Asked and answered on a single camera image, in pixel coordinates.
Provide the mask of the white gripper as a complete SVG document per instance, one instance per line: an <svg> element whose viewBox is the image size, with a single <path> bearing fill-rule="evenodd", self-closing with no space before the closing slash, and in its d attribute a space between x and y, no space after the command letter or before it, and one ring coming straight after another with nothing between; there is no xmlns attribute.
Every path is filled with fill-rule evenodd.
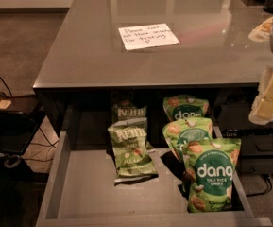
<svg viewBox="0 0 273 227"><path fill-rule="evenodd" d="M257 95L251 106L248 120L256 125L266 125L273 121L273 67L266 67L263 71L259 83L259 92L271 100Z"/></svg>

